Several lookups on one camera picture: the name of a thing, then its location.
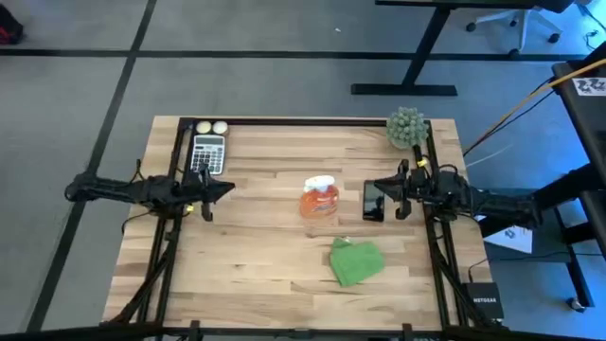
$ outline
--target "green towel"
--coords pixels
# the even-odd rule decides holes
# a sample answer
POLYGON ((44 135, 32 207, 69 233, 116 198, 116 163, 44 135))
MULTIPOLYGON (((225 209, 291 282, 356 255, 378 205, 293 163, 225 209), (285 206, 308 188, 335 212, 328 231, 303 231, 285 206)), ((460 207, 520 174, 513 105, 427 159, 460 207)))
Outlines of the green towel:
POLYGON ((335 238, 330 252, 330 266, 342 287, 355 285, 385 267, 383 255, 372 242, 353 244, 335 238))

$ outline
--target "black desk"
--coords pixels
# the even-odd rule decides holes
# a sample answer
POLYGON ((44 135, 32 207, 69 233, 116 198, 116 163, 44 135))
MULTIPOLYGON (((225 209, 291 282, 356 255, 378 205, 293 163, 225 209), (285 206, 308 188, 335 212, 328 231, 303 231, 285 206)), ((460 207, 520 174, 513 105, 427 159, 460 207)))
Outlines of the black desk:
POLYGON ((456 96, 454 85, 417 85, 427 58, 436 44, 439 33, 453 9, 531 9, 532 0, 375 0, 376 5, 435 7, 434 15, 420 40, 406 76, 401 84, 352 84, 352 95, 411 95, 411 96, 456 96))
MULTIPOLYGON (((553 72, 556 78, 560 78, 604 57, 606 44, 592 53, 584 64, 558 63, 553 66, 553 72)), ((591 70, 580 78, 606 78, 606 66, 591 70)), ((589 156, 589 163, 537 190, 534 196, 543 209, 580 199, 588 222, 563 228, 561 238, 571 258, 566 265, 577 292, 577 300, 583 307, 593 307, 593 299, 572 244, 596 239, 606 258, 606 191, 603 190, 606 189, 606 97, 580 96, 572 80, 562 83, 555 90, 561 96, 589 156)))

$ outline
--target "wood grain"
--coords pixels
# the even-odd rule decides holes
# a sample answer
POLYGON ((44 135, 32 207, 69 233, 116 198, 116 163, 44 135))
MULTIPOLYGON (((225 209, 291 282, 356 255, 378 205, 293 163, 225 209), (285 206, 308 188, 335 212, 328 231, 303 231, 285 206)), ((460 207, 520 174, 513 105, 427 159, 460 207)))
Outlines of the wood grain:
MULTIPOLYGON (((167 173, 178 119, 155 118, 144 174, 167 173)), ((392 175, 412 153, 390 146, 384 128, 287 122, 230 128, 220 178, 237 188, 213 207, 213 223, 199 212, 184 219, 166 325, 186 327, 199 319, 203 326, 226 328, 399 330, 401 323, 412 323, 416 330, 441 330, 420 205, 413 203, 405 221, 395 220, 391 202, 384 223, 361 217, 364 180, 392 175), (339 208, 328 219, 309 222, 298 214, 298 199, 304 180, 318 174, 335 176, 339 208), (338 236, 374 242, 385 256, 385 269, 341 288, 328 262, 338 236)), ((465 174, 455 122, 435 119, 432 125, 439 163, 455 164, 465 174)), ((141 212, 134 206, 131 216, 141 212)), ((119 312, 143 282, 154 229, 150 216, 126 226, 104 319, 119 312)), ((471 220, 461 218, 452 229, 466 278, 467 268, 486 257, 484 244, 471 220)), ((474 268, 474 278, 491 281, 487 263, 474 268)), ((447 292, 455 323, 452 290, 447 292)))

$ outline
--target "black robotic arm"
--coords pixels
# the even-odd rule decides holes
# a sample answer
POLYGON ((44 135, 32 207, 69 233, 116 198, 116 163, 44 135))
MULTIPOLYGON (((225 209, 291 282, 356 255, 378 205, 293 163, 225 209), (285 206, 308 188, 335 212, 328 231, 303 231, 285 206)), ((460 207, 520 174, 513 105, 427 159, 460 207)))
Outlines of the black robotic arm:
POLYGON ((150 176, 147 179, 125 182, 99 178, 84 172, 76 175, 65 189, 65 198, 71 202, 109 199, 147 207, 152 214, 174 219, 183 214, 183 206, 202 202, 202 216, 212 221, 210 203, 216 203, 233 183, 218 181, 210 176, 208 168, 199 173, 184 174, 179 183, 166 175, 150 176))
POLYGON ((512 197, 474 188, 455 168, 454 171, 443 170, 445 167, 447 165, 433 175, 419 167, 410 170, 408 175, 408 160, 402 160, 396 175, 375 180, 374 185, 399 203, 397 219, 408 217, 411 213, 409 199, 412 199, 434 206, 436 218, 441 221, 453 221, 464 214, 471 217, 483 215, 526 228, 540 224, 540 210, 532 196, 512 197))

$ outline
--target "phone screen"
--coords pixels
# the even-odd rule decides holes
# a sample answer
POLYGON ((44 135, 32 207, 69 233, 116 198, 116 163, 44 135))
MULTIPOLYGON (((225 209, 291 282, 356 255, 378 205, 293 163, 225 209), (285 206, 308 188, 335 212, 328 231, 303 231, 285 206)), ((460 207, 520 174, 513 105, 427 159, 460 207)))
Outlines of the phone screen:
POLYGON ((385 196, 372 181, 364 181, 364 213, 362 218, 372 222, 382 222, 385 210, 385 196))

